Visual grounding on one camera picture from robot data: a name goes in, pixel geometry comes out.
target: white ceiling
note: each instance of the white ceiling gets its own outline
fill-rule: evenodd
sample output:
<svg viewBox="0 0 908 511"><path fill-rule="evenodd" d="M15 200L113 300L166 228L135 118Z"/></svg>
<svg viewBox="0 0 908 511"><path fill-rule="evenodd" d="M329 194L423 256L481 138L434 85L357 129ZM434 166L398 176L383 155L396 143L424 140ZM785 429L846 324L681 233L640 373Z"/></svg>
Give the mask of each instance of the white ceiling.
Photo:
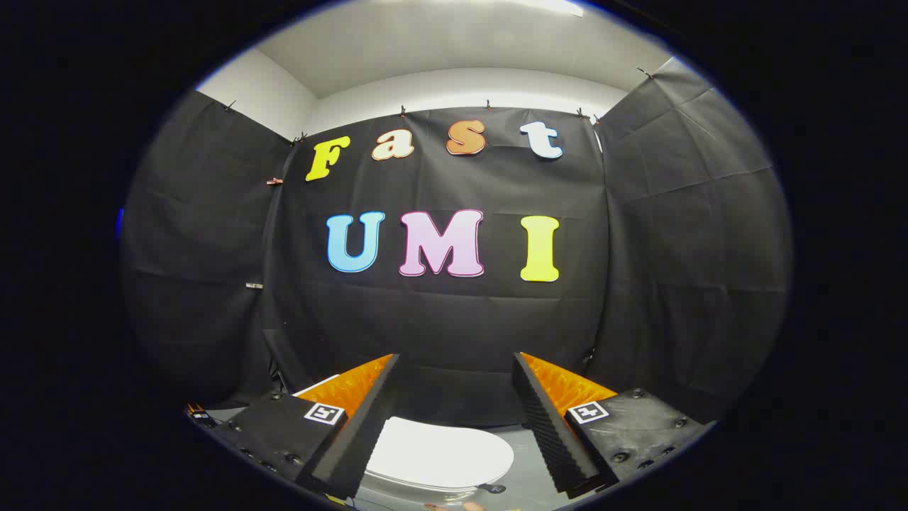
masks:
<svg viewBox="0 0 908 511"><path fill-rule="evenodd" d="M583 17L492 0L351 0L258 49L322 98L423 71L510 67L630 91L671 54L591 5Z"/></svg>

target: black fabric backdrop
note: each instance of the black fabric backdrop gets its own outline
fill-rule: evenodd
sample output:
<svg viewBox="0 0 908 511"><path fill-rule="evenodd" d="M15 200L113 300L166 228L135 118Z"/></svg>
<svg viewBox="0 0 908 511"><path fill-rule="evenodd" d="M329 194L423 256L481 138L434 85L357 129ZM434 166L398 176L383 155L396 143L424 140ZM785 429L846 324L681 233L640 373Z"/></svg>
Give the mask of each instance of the black fabric backdrop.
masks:
<svg viewBox="0 0 908 511"><path fill-rule="evenodd" d="M125 294L146 351L187 401L271 388L256 309L262 234L290 142L199 92L150 144L123 212Z"/></svg>
<svg viewBox="0 0 908 511"><path fill-rule="evenodd" d="M191 93L153 142L123 216L140 339L187 399L206 404L267 390L269 351L291 389L401 353L414 381L400 416L513 424L522 414L508 361L526 351L618 392L648 388L698 422L720 417L785 312L787 209L770 156L734 107L677 60L655 76L595 126L559 112L452 108L342 126L293 148ZM485 149L450 155L449 127L470 119L486 126ZM519 127L534 121L558 131L560 158L530 150ZM373 160L376 138L401 128L415 152ZM306 182L312 148L344 135L350 146L329 175ZM276 175L282 187L264 184ZM426 211L440 230L459 209L483 212L484 275L401 276L400 216ZM386 215L375 263L335 270L325 221L354 217L356 255L368 211ZM560 223L553 283L520 279L527 215Z"/></svg>
<svg viewBox="0 0 908 511"><path fill-rule="evenodd" d="M478 119L486 147L451 155L451 125ZM519 128L542 121L558 131L556 160L536 156ZM405 128L413 154L375 161L376 139ZM350 138L330 173L314 181L314 145ZM592 126L577 115L519 108L450 108L389 115L334 128L294 148L272 207L266 248L266 334L275 352L299 362L284 371L303 388L388 353L412 364L413 393L397 415L464 426L523 420L510 383L515 351L581 370L603 306L607 212L602 161ZM443 231L457 210L478 209L479 261L485 273L455 277L399 274L407 231L400 217L426 211ZM329 264L333 215L351 215L348 253L362 251L359 216L381 211L375 263L360 273ZM552 283L525 282L528 215L556 218ZM288 364L281 361L281 367Z"/></svg>
<svg viewBox="0 0 908 511"><path fill-rule="evenodd" d="M595 126L612 252L587 375L707 422L752 381L782 323L788 209L733 105L676 59L653 75Z"/></svg>

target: pink letter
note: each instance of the pink letter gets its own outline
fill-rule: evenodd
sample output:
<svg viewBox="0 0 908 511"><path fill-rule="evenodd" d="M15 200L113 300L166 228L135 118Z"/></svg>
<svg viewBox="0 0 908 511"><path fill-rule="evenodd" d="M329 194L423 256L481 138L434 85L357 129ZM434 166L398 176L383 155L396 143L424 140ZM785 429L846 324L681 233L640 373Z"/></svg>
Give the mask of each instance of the pink letter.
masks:
<svg viewBox="0 0 908 511"><path fill-rule="evenodd" d="M453 250L453 261L448 265L452 276L480 276L484 268L479 263L477 231L482 212L475 209L461 209L451 218L445 234L440 235L431 216L425 211L405 214L400 221L407 226L407 254L400 274L420 276L426 273L426 266L419 261L419 251L426 256L432 273L441 273L441 267Z"/></svg>

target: orange soft pad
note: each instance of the orange soft pad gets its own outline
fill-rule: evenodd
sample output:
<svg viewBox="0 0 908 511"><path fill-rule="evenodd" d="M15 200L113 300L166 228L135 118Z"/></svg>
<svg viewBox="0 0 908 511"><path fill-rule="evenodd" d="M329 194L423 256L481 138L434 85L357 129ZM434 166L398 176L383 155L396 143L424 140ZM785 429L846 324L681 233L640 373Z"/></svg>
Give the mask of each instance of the orange soft pad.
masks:
<svg viewBox="0 0 908 511"><path fill-rule="evenodd" d="M558 415L562 418L568 408L572 406L617 396L616 392L593 383L583 376L575 375L566 369L526 353L521 353L521 355L527 361L529 369L533 371L539 384L546 390L548 400L552 402L552 405L558 410Z"/></svg>
<svg viewBox="0 0 908 511"><path fill-rule="evenodd" d="M352 418L390 359L391 355L376 358L297 397L324 405L339 406L347 411L348 419Z"/></svg>

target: hand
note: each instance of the hand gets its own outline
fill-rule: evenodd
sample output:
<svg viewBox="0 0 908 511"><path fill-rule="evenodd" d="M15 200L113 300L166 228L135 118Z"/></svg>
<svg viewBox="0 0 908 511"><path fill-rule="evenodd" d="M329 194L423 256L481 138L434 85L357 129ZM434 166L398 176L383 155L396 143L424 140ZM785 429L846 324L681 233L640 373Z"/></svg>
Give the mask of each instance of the hand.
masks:
<svg viewBox="0 0 908 511"><path fill-rule="evenodd" d="M436 506L434 504L429 504L429 503L424 504L424 506L427 509L429 509L430 511L450 511L450 509L447 509L446 507ZM475 502L464 502L463 509L464 509L464 511L486 511L485 507L480 506L479 504L477 504Z"/></svg>

